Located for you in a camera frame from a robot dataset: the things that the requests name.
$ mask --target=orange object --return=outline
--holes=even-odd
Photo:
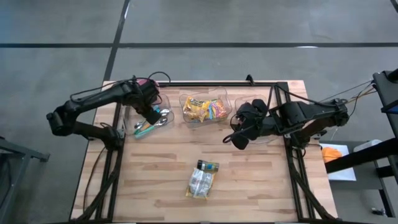
[[[341,154],[341,152],[339,150],[333,149],[332,147],[324,147],[322,149],[322,157],[323,157],[323,161],[325,163],[330,162],[335,159],[338,159],[342,156],[343,155]]]

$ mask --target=wooden tabletop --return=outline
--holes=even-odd
[[[287,82],[291,92],[307,97],[303,81]],[[161,89],[161,93],[170,100],[175,119],[163,127],[164,130],[159,129],[156,134],[144,139],[127,137],[114,222],[297,221],[282,137],[274,137],[267,144],[251,144],[241,151],[232,144],[222,143],[222,139],[232,133],[229,119],[199,128],[187,126],[182,118],[179,96],[209,89],[212,88]],[[235,111],[235,99],[251,95],[267,97],[269,94],[268,87],[226,89],[233,106],[230,116]],[[111,124],[115,105],[98,108],[95,125],[100,122]],[[275,96],[272,99],[273,106],[276,106]],[[102,148],[103,143],[99,140],[88,145],[71,218],[82,214],[87,181]],[[220,163],[208,200],[185,196],[188,181],[199,159]],[[86,206],[100,189],[104,160],[105,153],[91,181]],[[337,217],[320,148],[307,147],[304,161],[311,191],[327,211]],[[301,191],[300,198],[305,205]],[[104,210],[107,209],[108,201],[104,204]]]

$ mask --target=concrete floor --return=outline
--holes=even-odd
[[[124,0],[0,0],[0,43],[112,43]],[[390,0],[133,0],[121,42],[398,42]],[[87,141],[51,134],[45,115],[69,94],[101,84],[111,49],[0,49],[0,135],[51,153],[33,161],[19,191],[16,223],[66,221]],[[173,80],[305,80],[322,100],[397,68],[398,48],[119,49],[111,80],[165,71]],[[360,89],[341,97],[351,97]],[[334,140],[392,137],[377,95],[359,100]],[[79,117],[92,123],[94,111]],[[324,136],[329,140],[331,133]],[[398,202],[396,184],[392,197]],[[377,192],[334,190],[340,218],[374,223]]]

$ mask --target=plastic container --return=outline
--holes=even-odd
[[[252,96],[244,96],[244,97],[240,97],[237,98],[235,100],[235,113],[237,112],[237,110],[239,109],[239,107],[244,104],[244,103],[251,103],[254,99],[260,99],[263,100],[265,102],[265,104],[268,103],[268,98],[263,96],[263,95],[252,95]],[[237,124],[239,121],[236,119],[236,117],[234,117],[231,121],[232,124]],[[256,140],[249,141],[249,145],[250,144],[265,144],[265,143],[269,143],[275,139],[277,139],[278,136],[276,135],[271,135],[271,136],[260,136],[258,137]]]
[[[209,104],[206,110],[195,111],[195,109],[203,107],[205,103]],[[209,124],[224,121],[232,112],[227,91],[223,87],[191,95],[182,94],[180,96],[180,105],[184,121],[190,124]]]
[[[368,142],[366,142],[366,143],[364,143],[362,145],[356,146],[354,148],[354,152],[358,152],[358,151],[366,149],[368,147],[375,146],[375,145],[379,144],[380,142],[382,142],[382,141],[380,141],[378,139],[374,139],[374,140],[368,141]]]
[[[149,138],[151,135],[156,134],[159,131],[165,131],[167,127],[170,127],[170,123],[174,120],[174,113],[172,111],[169,98],[164,94],[160,94],[159,96],[160,98],[158,98],[157,102],[160,104],[154,105],[154,109],[161,114],[163,112],[162,117],[154,125],[151,125],[144,117],[137,114],[134,108],[131,108],[128,119],[128,136],[134,136],[136,139]]]

